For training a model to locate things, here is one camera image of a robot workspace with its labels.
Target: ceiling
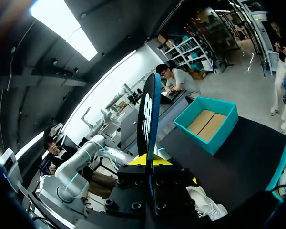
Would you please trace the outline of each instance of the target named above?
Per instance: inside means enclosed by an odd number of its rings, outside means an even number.
[[[26,11],[16,21],[0,62],[0,147],[17,152],[48,125],[65,122],[111,67],[156,35],[179,1],[65,0],[98,51],[90,61]]]

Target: workbench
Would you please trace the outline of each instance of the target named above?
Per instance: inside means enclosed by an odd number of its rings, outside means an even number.
[[[285,143],[286,135],[239,117],[214,156],[177,128],[160,145],[182,167],[189,168],[207,195],[229,212],[256,192],[265,191],[278,167]]]

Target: person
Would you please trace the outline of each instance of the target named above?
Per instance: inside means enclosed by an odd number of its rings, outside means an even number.
[[[269,23],[271,24],[271,27],[275,30],[275,32],[278,35],[277,42],[275,42],[274,44],[276,51],[279,53],[279,61],[278,61],[278,67],[275,79],[275,88],[274,88],[275,99],[274,99],[274,105],[271,107],[270,110],[270,114],[274,116],[279,111],[278,99],[279,95],[281,95],[282,84],[286,76],[286,39],[282,36],[278,24],[272,19],[272,17],[269,14],[267,14],[267,18]],[[286,103],[282,113],[282,124],[279,130],[282,133],[286,131]]]
[[[51,136],[44,138],[43,147],[52,153],[49,158],[52,161],[49,166],[51,174],[55,174],[56,169],[77,152],[76,148],[56,146]],[[87,166],[83,168],[82,176],[89,182],[88,191],[102,198],[108,198],[116,184],[116,179],[95,172]]]
[[[181,69],[169,68],[166,64],[160,64],[156,67],[156,73],[166,79],[165,90],[168,94],[173,94],[175,91],[186,90],[189,93],[186,96],[186,100],[189,103],[201,94],[194,79]]]

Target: fluorescent light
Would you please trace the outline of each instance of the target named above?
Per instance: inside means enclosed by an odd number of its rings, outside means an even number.
[[[230,10],[215,10],[215,12],[229,13],[231,11]]]
[[[46,158],[46,156],[48,155],[49,151],[47,150],[46,152],[44,152],[44,154],[41,156],[42,160]]]
[[[229,2],[229,3],[230,3],[230,5],[232,5],[232,6],[236,5],[237,7],[240,7],[239,5],[234,4],[234,3],[232,3],[232,2]]]
[[[16,160],[19,160],[19,158],[29,149],[31,148],[38,140],[42,138],[44,134],[44,131],[42,131],[40,134],[38,134],[36,137],[34,137],[31,141],[29,141],[21,150],[16,153],[15,157]]]
[[[123,59],[121,59],[114,67],[112,67],[91,89],[90,91],[84,96],[84,98],[80,101],[80,103],[77,105],[77,107],[74,109],[74,111],[72,112],[72,114],[70,115],[70,117],[68,118],[68,120],[66,121],[65,125],[63,126],[63,128],[61,129],[61,132],[64,132],[64,130],[66,129],[67,125],[69,124],[69,122],[72,120],[72,118],[74,117],[74,115],[76,114],[76,112],[78,111],[78,109],[81,107],[81,105],[86,101],[86,99],[89,97],[89,95],[94,91],[94,89],[110,74],[112,73],[119,65],[121,65],[124,61],[126,61],[129,57],[131,57],[132,55],[134,55],[136,52],[136,50],[132,51],[130,54],[128,54],[127,56],[125,56]]]
[[[37,0],[31,7],[31,14],[66,40],[88,61],[97,54],[64,0]]]
[[[72,34],[66,42],[88,61],[97,54],[95,47],[92,45],[82,28],[79,28],[74,34]]]
[[[31,14],[65,40],[81,27],[64,0],[38,0]]]

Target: logo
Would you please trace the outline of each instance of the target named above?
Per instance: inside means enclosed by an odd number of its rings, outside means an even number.
[[[152,99],[149,97],[148,93],[145,96],[144,115],[145,115],[145,120],[143,120],[143,123],[142,123],[142,130],[143,130],[144,137],[146,140],[146,146],[148,147],[149,132],[150,132],[150,125],[151,125],[151,117],[152,117]]]

